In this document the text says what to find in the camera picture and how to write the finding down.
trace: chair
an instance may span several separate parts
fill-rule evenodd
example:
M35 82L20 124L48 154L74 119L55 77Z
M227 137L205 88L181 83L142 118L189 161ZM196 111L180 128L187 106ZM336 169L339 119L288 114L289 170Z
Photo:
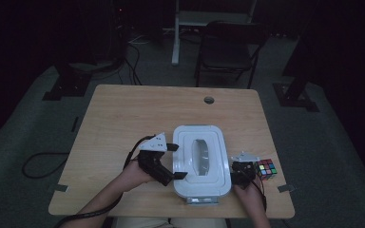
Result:
M202 32L200 52L195 69L196 87L200 86L201 71L238 73L251 70L250 88L259 58L259 50L269 38L263 24L214 21Z

